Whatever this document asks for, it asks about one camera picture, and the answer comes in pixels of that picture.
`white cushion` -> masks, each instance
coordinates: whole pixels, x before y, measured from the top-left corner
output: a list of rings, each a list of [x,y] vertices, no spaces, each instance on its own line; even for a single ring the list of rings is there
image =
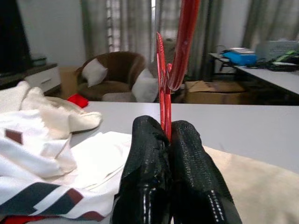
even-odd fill
[[[82,76],[87,79],[88,87],[101,83],[106,77],[108,69],[95,58],[82,70]]]
[[[148,69],[144,69],[132,87],[137,102],[154,102],[159,91],[158,79]]]

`white desk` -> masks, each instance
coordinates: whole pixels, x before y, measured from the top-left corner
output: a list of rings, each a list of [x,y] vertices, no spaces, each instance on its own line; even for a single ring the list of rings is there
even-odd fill
[[[98,132],[132,132],[133,120],[150,115],[160,120],[159,104],[90,102],[86,111],[103,115],[100,127],[75,134],[74,146]],[[172,120],[191,122],[203,144],[225,152],[281,166],[299,174],[299,106],[173,104]],[[97,224],[95,221],[46,219],[30,224]],[[109,217],[101,224],[109,224]]]
[[[270,71],[267,69],[248,69],[244,66],[239,66],[236,68],[261,80],[299,95],[299,71]]]

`drawer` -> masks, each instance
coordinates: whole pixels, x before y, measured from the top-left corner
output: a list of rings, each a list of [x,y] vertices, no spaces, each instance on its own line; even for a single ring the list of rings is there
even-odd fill
[[[46,92],[60,85],[60,76],[58,67],[38,72],[31,76],[27,76],[25,80],[31,87],[39,87]]]

